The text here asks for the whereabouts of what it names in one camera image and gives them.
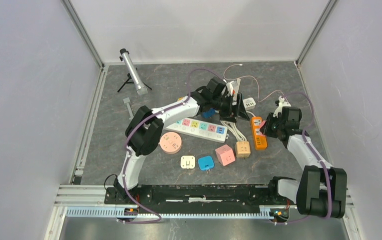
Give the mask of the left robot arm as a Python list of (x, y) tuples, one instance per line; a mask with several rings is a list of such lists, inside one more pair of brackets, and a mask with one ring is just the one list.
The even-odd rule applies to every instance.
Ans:
[(206, 86), (190, 91), (184, 99), (158, 108), (140, 107), (128, 125), (125, 135), (126, 156), (121, 173), (114, 183), (117, 197), (124, 204), (135, 200), (138, 177), (146, 157), (158, 146), (162, 131), (184, 118), (195, 117), (210, 109), (218, 111), (220, 120), (236, 122), (237, 118), (248, 121), (242, 94), (233, 97), (225, 80), (213, 77)]

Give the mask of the white plug adapter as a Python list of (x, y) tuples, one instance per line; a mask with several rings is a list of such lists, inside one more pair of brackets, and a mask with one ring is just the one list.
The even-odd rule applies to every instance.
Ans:
[(180, 158), (180, 166), (182, 169), (194, 169), (196, 165), (196, 159), (193, 155), (183, 155)]

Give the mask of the pink cube socket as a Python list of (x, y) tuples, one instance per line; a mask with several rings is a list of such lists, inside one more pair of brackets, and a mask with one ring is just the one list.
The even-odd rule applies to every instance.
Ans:
[(227, 144), (215, 149), (215, 153), (222, 166), (227, 166), (236, 160), (232, 148)]

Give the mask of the dark blue cube socket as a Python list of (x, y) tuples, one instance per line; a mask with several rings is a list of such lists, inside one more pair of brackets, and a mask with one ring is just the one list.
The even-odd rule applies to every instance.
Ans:
[(215, 113), (216, 111), (213, 108), (211, 108), (205, 112), (202, 112), (201, 117), (204, 119), (208, 119), (208, 118), (211, 118)]

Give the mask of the light blue plug adapter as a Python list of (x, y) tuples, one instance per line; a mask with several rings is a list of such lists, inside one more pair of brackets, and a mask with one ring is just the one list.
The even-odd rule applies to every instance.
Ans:
[(204, 156), (197, 160), (198, 168), (201, 171), (205, 171), (207, 173), (211, 172), (211, 169), (214, 167), (214, 161), (211, 156)]

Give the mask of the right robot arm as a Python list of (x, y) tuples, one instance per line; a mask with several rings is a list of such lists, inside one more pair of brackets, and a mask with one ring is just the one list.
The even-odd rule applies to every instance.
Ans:
[(346, 209), (347, 173), (321, 156), (300, 128), (301, 119), (299, 108), (279, 106), (269, 113), (262, 126), (262, 134), (279, 139), (303, 170), (300, 180), (273, 177), (268, 185), (268, 199), (274, 204), (289, 199), (302, 215), (340, 219)]

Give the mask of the long white power strip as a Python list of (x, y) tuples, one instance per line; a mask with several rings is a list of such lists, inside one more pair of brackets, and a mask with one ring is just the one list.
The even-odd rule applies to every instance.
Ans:
[(224, 143), (229, 137), (226, 126), (191, 118), (178, 120), (167, 126), (165, 130), (217, 143)]

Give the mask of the pink plug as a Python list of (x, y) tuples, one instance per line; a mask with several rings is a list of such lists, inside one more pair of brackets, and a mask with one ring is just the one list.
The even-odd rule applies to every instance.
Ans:
[(264, 131), (264, 129), (265, 129), (265, 127), (266, 127), (266, 123), (267, 123), (266, 120), (264, 120), (264, 121), (261, 122), (261, 124), (260, 124), (260, 131), (261, 131), (261, 132)]

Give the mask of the narrow white socket strip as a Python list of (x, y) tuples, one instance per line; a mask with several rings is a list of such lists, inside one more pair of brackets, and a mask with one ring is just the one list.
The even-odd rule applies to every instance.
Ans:
[(236, 80), (232, 81), (232, 88), (233, 88), (233, 96), (236, 97), (239, 92), (241, 79), (237, 78)]

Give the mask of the tan dragon cube socket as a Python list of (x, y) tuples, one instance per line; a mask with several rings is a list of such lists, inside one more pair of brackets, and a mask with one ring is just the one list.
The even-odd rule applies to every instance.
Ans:
[(235, 144), (236, 158), (248, 158), (251, 154), (251, 148), (248, 141), (238, 141)]

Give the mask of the silver telescope on tripod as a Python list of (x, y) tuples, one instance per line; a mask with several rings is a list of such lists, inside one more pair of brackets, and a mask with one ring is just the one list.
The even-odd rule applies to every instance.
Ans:
[(135, 89), (139, 96), (145, 95), (148, 93), (148, 90), (152, 90), (152, 87), (147, 85), (145, 82), (142, 81), (140, 75), (138, 74), (137, 68), (135, 67), (133, 61), (130, 58), (129, 51), (125, 48), (122, 48), (120, 51), (120, 60), (125, 63), (127, 69), (128, 69), (128, 78), (123, 83), (123, 85), (117, 90), (119, 93), (126, 84), (134, 84)]

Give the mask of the orange power strip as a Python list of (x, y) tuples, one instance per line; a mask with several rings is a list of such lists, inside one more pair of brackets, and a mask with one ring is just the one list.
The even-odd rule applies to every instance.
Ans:
[(256, 150), (265, 150), (268, 147), (266, 136), (262, 134), (262, 118), (254, 116), (251, 118), (251, 128), (254, 141), (254, 148)]

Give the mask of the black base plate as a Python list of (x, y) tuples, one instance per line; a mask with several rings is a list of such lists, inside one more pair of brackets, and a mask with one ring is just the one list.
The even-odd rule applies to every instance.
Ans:
[(267, 184), (142, 184), (122, 198), (112, 187), (105, 191), (106, 205), (131, 205), (129, 213), (249, 214), (260, 206), (294, 207)]

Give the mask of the small white power strip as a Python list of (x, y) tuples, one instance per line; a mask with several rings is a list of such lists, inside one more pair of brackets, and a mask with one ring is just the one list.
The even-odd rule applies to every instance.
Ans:
[(256, 101), (252, 97), (248, 97), (243, 99), (243, 104), (245, 107), (245, 110), (253, 110), (256, 106)]

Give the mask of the pink round socket base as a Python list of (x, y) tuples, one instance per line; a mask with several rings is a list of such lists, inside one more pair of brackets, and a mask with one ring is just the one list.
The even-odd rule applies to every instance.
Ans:
[(162, 151), (166, 154), (176, 154), (181, 150), (182, 138), (176, 132), (167, 132), (162, 135), (159, 145)]

